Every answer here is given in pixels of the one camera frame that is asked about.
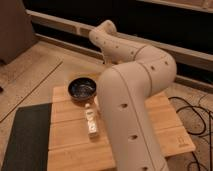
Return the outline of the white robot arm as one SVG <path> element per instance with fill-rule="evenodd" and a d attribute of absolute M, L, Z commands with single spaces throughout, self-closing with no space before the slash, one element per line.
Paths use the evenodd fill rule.
<path fill-rule="evenodd" d="M 119 38 L 110 20 L 92 29 L 89 39 L 111 64 L 99 77 L 97 98 L 117 170 L 169 171 L 145 100 L 174 81 L 174 58 L 152 45 Z"/>

